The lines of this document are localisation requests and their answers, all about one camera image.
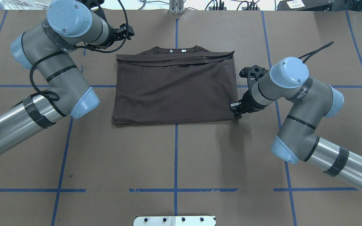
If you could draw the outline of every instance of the white label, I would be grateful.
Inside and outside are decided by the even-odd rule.
[[[290,8],[301,8],[301,7],[305,7],[304,3],[302,0],[294,0],[294,1],[289,1],[287,2],[288,6]]]

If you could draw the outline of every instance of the metal bracket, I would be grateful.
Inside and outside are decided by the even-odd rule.
[[[170,14],[184,14],[183,0],[170,0]]]
[[[137,217],[134,226],[216,226],[215,216]]]

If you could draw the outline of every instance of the silver metal arm tube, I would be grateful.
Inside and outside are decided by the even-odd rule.
[[[295,57],[278,62],[250,91],[254,104],[263,107],[280,97],[294,104],[273,142],[276,156],[312,163],[362,189],[362,157],[314,134],[322,117],[334,116],[343,106],[339,91],[309,77],[306,65]]]
[[[320,138],[308,163],[330,176],[362,189],[362,157]]]
[[[38,121],[37,124],[34,121],[36,116],[32,118],[29,113],[32,114],[38,110],[40,115],[45,116],[46,126],[48,126],[48,121],[53,125],[52,123],[63,118],[43,96],[37,95],[33,98],[29,96],[27,100],[30,105],[27,105],[25,101],[24,104],[19,104],[0,116],[0,155],[43,130],[40,126],[44,126],[43,122]]]
[[[69,53],[80,41],[99,45],[108,37],[108,25],[75,0],[54,0],[47,19],[19,36],[11,45],[17,61],[30,69],[38,60],[56,52]],[[58,101],[29,96],[23,104],[0,116],[0,155],[66,115],[82,117],[99,105],[99,98],[68,54],[48,58],[37,69],[49,83],[47,90]]]

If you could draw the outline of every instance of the brown t-shirt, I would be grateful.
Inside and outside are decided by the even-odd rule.
[[[234,120],[234,52],[154,47],[117,55],[112,123],[143,125]]]

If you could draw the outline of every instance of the black tape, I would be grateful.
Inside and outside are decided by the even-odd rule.
[[[311,129],[313,129],[313,130],[316,130],[316,126],[314,126],[314,125],[312,125],[312,124],[310,124],[310,123],[307,123],[306,121],[300,120],[300,119],[298,119],[298,118],[296,118],[296,117],[294,117],[294,116],[288,115],[287,118],[288,118],[288,119],[291,119],[291,120],[294,120],[294,121],[297,121],[297,122],[299,122],[299,123],[301,123],[301,124],[303,124],[303,125],[305,125],[305,126],[308,126],[308,127],[310,127]]]
[[[54,74],[50,75],[50,76],[46,79],[46,81],[49,82],[49,81],[51,81],[51,79],[59,76],[60,74],[66,72],[66,71],[69,71],[69,70],[71,70],[71,69],[73,69],[73,68],[76,68],[76,67],[77,67],[77,66],[73,64],[73,65],[68,66],[68,67],[66,67],[66,68],[62,68],[61,70],[59,70],[59,71],[55,72]]]
[[[308,94],[309,90],[312,87],[313,79],[308,77],[305,83],[301,86],[300,90],[291,98],[287,99],[292,103],[300,103],[303,101],[304,97]]]
[[[267,100],[274,100],[274,99],[269,99],[269,98],[267,98],[265,95],[263,95],[263,93],[261,92],[261,89],[259,88],[259,81],[258,81],[258,91],[259,91],[259,93],[260,93],[265,99],[267,99]]]
[[[44,33],[46,33],[46,36],[52,41],[58,48],[66,53],[72,53],[76,49],[69,45],[65,40],[62,39],[62,37],[56,33],[48,23],[47,19],[44,19],[43,22],[41,22],[41,26],[43,27]]]
[[[45,116],[40,114],[40,111],[37,109],[36,105],[33,103],[31,96],[23,99],[23,107],[25,108],[29,117],[41,128],[47,129],[48,127],[55,124],[55,122],[50,122]]]
[[[308,161],[309,158],[312,156],[312,154],[314,153],[316,147],[318,146],[318,143],[319,143],[319,136],[316,136],[315,143],[314,143],[314,145],[312,146],[312,149],[311,149],[311,151],[309,152],[308,156],[304,159],[304,162]]]
[[[328,174],[329,176],[337,176],[346,166],[347,160],[349,159],[349,153],[349,150],[340,146],[339,154],[337,155],[335,162],[324,173]]]

